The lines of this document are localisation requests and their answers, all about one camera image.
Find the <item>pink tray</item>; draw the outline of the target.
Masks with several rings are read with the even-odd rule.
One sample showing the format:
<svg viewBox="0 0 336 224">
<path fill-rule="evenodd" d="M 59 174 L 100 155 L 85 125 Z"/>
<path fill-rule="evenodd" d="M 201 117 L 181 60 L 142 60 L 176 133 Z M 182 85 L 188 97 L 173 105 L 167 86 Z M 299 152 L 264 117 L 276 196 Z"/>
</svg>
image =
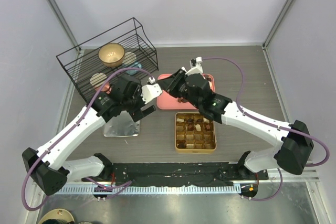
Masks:
<svg viewBox="0 0 336 224">
<path fill-rule="evenodd" d="M 158 77 L 158 80 L 170 77 L 171 74 L 165 73 Z M 209 82 L 210 88 L 215 92 L 215 81 L 211 74 L 203 74 L 204 79 Z M 157 98 L 156 105 L 161 110 L 196 110 L 196 108 L 182 98 L 174 98 L 167 92 L 163 93 Z"/>
</svg>

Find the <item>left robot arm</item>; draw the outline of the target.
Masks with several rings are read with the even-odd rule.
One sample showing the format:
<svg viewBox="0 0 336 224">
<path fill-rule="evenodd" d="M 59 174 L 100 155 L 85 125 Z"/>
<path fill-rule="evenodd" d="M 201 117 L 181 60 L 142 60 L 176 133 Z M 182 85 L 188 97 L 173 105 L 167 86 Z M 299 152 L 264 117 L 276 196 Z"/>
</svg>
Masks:
<svg viewBox="0 0 336 224">
<path fill-rule="evenodd" d="M 155 106 L 143 109 L 162 94 L 160 86 L 150 77 L 149 83 L 125 74 L 110 92 L 98 91 L 80 113 L 52 140 L 37 150 L 27 148 L 22 153 L 30 177 L 47 195 L 53 195 L 76 179 L 96 177 L 105 182 L 112 174 L 111 162 L 102 154 L 67 162 L 69 155 L 95 130 L 126 111 L 137 122 L 155 111 Z"/>
</svg>

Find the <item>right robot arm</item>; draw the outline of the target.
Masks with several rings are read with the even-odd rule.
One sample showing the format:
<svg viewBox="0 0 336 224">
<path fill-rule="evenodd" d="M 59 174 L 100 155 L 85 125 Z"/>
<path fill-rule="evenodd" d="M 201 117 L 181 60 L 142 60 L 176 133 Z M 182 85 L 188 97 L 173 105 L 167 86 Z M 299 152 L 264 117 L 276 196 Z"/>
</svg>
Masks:
<svg viewBox="0 0 336 224">
<path fill-rule="evenodd" d="M 246 109 L 214 92 L 200 74 L 186 75 L 183 70 L 157 81 L 162 90 L 174 98 L 187 100 L 210 121 L 237 127 L 272 145 L 271 148 L 247 151 L 241 157 L 237 173 L 250 179 L 264 169 L 281 168 L 291 174 L 302 174 L 314 148 L 305 123 L 277 121 Z"/>
</svg>

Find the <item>gold chocolate box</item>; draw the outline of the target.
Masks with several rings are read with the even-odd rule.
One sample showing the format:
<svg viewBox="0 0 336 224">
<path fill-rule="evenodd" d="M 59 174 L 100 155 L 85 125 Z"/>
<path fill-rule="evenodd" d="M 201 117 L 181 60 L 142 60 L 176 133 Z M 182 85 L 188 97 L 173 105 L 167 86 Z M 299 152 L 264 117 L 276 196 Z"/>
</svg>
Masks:
<svg viewBox="0 0 336 224">
<path fill-rule="evenodd" d="M 174 145 L 178 153 L 213 153 L 217 149 L 214 122 L 200 113 L 177 113 Z"/>
</svg>

